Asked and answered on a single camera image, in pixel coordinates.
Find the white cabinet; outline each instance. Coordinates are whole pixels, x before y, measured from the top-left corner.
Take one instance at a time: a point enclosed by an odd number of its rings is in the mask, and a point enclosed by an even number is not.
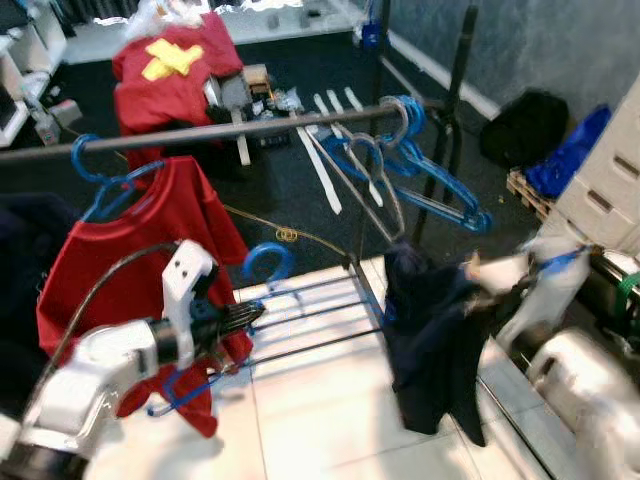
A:
[[[0,83],[16,102],[16,112],[0,130],[0,147],[11,145],[28,117],[25,94],[40,97],[64,55],[67,40],[48,2],[29,10],[31,22],[0,36]]]

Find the red t-shirt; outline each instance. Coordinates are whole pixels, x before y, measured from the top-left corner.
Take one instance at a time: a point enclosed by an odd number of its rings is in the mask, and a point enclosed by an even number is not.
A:
[[[156,37],[136,40],[113,59],[113,72],[121,82],[115,89],[115,107],[122,135],[165,130],[172,121],[195,126],[210,125],[206,114],[204,84],[210,75],[226,77],[242,70],[242,60],[220,17],[212,12],[202,17],[199,28],[168,27]],[[142,71],[155,58],[146,48],[160,38],[187,50],[200,45],[203,55],[191,64],[189,74],[178,73],[149,81]],[[158,160],[162,148],[153,147],[128,152],[129,169]]]
[[[247,254],[246,246],[195,160],[167,159],[145,195],[119,219],[107,224],[75,224],[38,302],[40,346],[48,354],[53,353],[76,308],[113,263],[137,250],[180,239],[200,243],[221,266],[209,299],[217,305],[235,303],[223,265],[241,263]],[[167,253],[154,253],[116,273],[87,307],[74,340],[98,326],[148,316],[160,318],[161,277],[168,259]],[[224,346],[233,360],[241,363],[253,344],[246,334],[237,333],[227,337]],[[73,346],[67,349],[64,361],[72,349]],[[200,361],[181,377],[174,389],[178,398],[207,382],[208,364]],[[164,367],[155,378],[132,389],[121,403],[118,416],[140,408],[151,392],[162,393],[162,384],[173,371],[173,367]],[[215,433],[217,421],[211,416],[209,391],[178,411],[202,435],[210,437]]]

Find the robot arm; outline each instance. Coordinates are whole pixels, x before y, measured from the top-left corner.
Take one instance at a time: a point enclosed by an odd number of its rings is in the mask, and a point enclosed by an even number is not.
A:
[[[163,319],[140,319],[93,330],[72,359],[45,383],[25,416],[1,479],[80,479],[105,423],[124,395],[161,366],[189,367],[225,335],[263,312],[256,302],[216,307],[206,291],[217,265],[200,245],[185,240],[162,274]]]

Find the black cable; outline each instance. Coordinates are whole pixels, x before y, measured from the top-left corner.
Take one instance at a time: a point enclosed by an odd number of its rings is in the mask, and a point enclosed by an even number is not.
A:
[[[82,303],[80,303],[78,308],[76,308],[76,311],[71,317],[71,321],[69,322],[69,325],[67,325],[67,328],[64,332],[64,335],[62,336],[62,339],[60,340],[60,343],[56,347],[56,350],[53,352],[53,355],[51,355],[51,358],[47,362],[47,365],[44,367],[44,370],[42,371],[42,374],[40,375],[38,382],[36,383],[34,389],[31,392],[31,395],[29,396],[27,407],[25,408],[24,414],[22,416],[22,422],[20,422],[20,431],[18,432],[18,437],[22,431],[22,428],[24,427],[24,423],[25,423],[27,414],[29,413],[29,410],[31,409],[31,407],[33,406],[33,403],[42,392],[42,388],[44,387],[45,382],[48,380],[48,378],[51,376],[51,374],[55,370],[56,364],[60,360],[60,357],[62,356],[62,353],[64,352],[65,348],[69,345],[69,342],[71,341],[73,333],[76,327],[78,326],[78,323],[82,319],[82,315],[84,314],[84,311],[86,310],[89,303],[91,303],[91,300],[93,300],[93,298],[96,296],[98,291],[111,279],[111,277],[113,277],[116,274],[116,272],[118,272],[123,267],[129,265],[130,263],[134,262],[135,260],[138,260],[141,257],[150,255],[160,250],[167,250],[171,252],[171,254],[173,254],[177,249],[178,249],[178,245],[175,243],[158,243],[156,245],[152,245],[150,247],[138,250],[137,252],[134,252],[126,257],[122,257],[116,263],[111,265],[109,270],[107,270],[107,272],[104,275],[102,275],[102,277],[100,277],[100,279],[93,285],[91,290],[89,290],[89,293],[85,295],[84,299],[82,300]]]

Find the dark carpet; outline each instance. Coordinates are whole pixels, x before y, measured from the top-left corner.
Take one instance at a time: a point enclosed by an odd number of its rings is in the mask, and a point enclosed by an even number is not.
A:
[[[321,93],[329,104],[327,89],[340,96],[342,104],[349,105],[342,95],[350,86],[364,104],[370,104],[374,59],[371,54],[355,49],[349,35],[326,35],[286,41],[239,46],[238,51],[246,64],[266,63],[269,73],[283,89],[297,87],[307,109],[313,110],[313,95]],[[423,94],[442,98],[445,94],[436,82],[420,74],[402,59],[399,65]],[[53,84],[75,99],[84,118],[73,127],[80,132],[101,136],[118,135],[118,124],[113,108],[112,92],[115,79],[110,62],[96,62],[63,66],[54,77]],[[402,87],[385,75],[384,94],[404,94]],[[462,107],[464,133],[463,160],[459,177],[478,196],[483,208],[489,210],[495,221],[488,235],[476,235],[455,225],[429,216],[425,228],[423,247],[436,260],[459,260],[477,249],[481,256],[495,257],[509,253],[538,227],[538,222],[505,188],[506,172],[483,158],[478,149],[477,132],[480,117],[467,105]],[[392,131],[396,123],[382,122],[383,129]],[[366,131],[368,122],[348,125],[354,131]],[[35,134],[25,128],[14,148],[37,144]],[[351,250],[357,231],[360,210],[355,200],[333,176],[334,185],[343,204],[343,212],[336,216],[331,211],[318,177],[297,134],[292,132],[290,146],[255,150],[252,166],[237,167],[234,144],[212,153],[203,168],[222,200],[236,208],[246,210],[272,222],[299,228],[326,238],[343,249]],[[73,136],[65,134],[65,141]],[[430,155],[435,143],[435,128],[427,127],[419,141],[423,151]],[[89,168],[107,174],[124,172],[126,164],[112,154],[96,155],[88,160]],[[0,191],[51,191],[61,195],[80,209],[87,208],[93,199],[94,187],[81,180],[68,160],[31,162],[25,165],[2,166]],[[424,179],[396,179],[404,185],[421,190]],[[409,232],[415,223],[417,209],[405,206]],[[247,244],[255,246],[274,241],[270,228],[242,218],[234,218]],[[295,274],[301,274],[340,263],[340,257],[308,240],[300,240],[289,247],[296,255]],[[381,254],[386,245],[380,235],[367,228],[364,244],[365,257]],[[237,286],[244,282],[234,272]]]

